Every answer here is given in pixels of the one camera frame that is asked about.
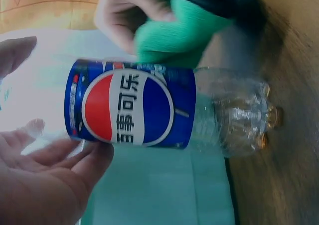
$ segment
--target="blue label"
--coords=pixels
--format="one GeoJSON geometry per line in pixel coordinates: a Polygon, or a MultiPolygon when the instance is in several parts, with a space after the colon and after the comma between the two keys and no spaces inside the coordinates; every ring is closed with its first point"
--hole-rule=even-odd
{"type": "Polygon", "coordinates": [[[66,84],[65,124],[77,139],[185,148],[195,104],[191,69],[77,60],[66,84]]]}

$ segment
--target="pepsi bottle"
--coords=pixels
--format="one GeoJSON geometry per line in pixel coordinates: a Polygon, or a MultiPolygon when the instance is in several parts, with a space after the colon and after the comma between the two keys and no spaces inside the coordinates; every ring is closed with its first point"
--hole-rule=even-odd
{"type": "Polygon", "coordinates": [[[269,85],[236,71],[64,60],[29,63],[1,85],[4,121],[33,137],[244,156],[266,146],[281,111],[269,85]]]}

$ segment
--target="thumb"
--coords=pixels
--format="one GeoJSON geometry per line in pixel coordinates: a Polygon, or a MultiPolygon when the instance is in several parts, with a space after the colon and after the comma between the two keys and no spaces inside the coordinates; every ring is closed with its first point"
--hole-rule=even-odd
{"type": "Polygon", "coordinates": [[[15,71],[30,56],[35,45],[35,36],[1,42],[0,79],[15,71]]]}
{"type": "Polygon", "coordinates": [[[155,21],[174,21],[175,17],[166,0],[132,0],[145,14],[155,21]]]}

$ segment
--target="hand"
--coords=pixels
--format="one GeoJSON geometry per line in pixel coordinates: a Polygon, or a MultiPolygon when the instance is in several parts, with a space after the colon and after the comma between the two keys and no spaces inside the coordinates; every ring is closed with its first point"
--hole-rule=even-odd
{"type": "MultiPolygon", "coordinates": [[[[0,78],[17,69],[35,45],[36,37],[0,43],[0,78]]],[[[67,158],[79,142],[63,139],[21,155],[32,142],[25,128],[0,132],[0,224],[74,225],[110,165],[113,147],[91,143],[67,158]]]]}
{"type": "Polygon", "coordinates": [[[174,21],[165,0],[99,0],[95,25],[124,51],[134,54],[135,31],[147,17],[156,21],[174,21]]]}

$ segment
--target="clear plastic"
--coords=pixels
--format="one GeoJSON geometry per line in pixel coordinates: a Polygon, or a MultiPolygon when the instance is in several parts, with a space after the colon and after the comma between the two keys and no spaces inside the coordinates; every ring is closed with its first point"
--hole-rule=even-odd
{"type": "Polygon", "coordinates": [[[220,68],[195,72],[197,101],[190,146],[220,149],[225,157],[263,149],[266,132],[280,125],[281,113],[269,101],[270,86],[257,76],[220,68]]]}
{"type": "MultiPolygon", "coordinates": [[[[76,59],[57,56],[45,66],[29,63],[5,78],[0,91],[0,119],[14,117],[19,125],[27,124],[30,135],[45,140],[67,137],[65,85],[76,59]]],[[[265,133],[279,120],[278,110],[268,101],[270,87],[266,82],[244,72],[219,68],[197,69],[195,79],[190,149],[221,150],[225,157],[233,157],[266,146],[265,133]]]]}

